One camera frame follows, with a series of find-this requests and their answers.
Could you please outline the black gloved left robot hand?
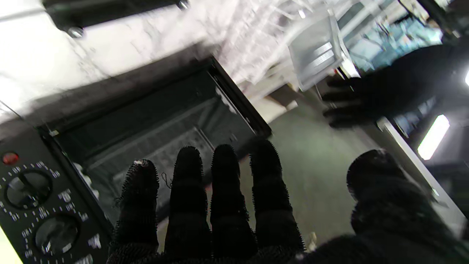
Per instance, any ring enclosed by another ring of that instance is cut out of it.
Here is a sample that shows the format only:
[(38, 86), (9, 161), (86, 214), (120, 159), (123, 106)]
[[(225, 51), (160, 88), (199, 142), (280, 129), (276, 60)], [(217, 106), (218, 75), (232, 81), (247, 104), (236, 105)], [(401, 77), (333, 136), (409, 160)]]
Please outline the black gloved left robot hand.
[(393, 118), (430, 99), (443, 111), (467, 107), (468, 57), (468, 40), (459, 40), (413, 50), (362, 77), (330, 80), (328, 85), (337, 90), (322, 100), (345, 106), (323, 115), (330, 118), (330, 127), (340, 129)]

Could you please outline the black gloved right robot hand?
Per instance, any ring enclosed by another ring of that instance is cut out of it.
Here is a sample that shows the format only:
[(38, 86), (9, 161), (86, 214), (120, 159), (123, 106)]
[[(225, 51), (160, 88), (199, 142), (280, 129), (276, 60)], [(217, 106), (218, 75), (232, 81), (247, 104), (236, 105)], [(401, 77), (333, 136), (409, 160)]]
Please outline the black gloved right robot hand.
[(467, 264), (468, 246), (457, 239), (393, 157), (378, 149), (357, 157), (347, 187), (357, 202), (354, 234), (306, 251), (282, 178), (279, 156), (268, 140), (250, 154), (256, 228), (240, 189), (240, 169), (230, 145), (220, 145), (207, 194), (198, 150), (183, 147), (171, 182), (169, 225), (158, 253), (156, 222), (159, 177), (149, 160), (136, 160), (118, 199), (121, 209), (108, 264)]

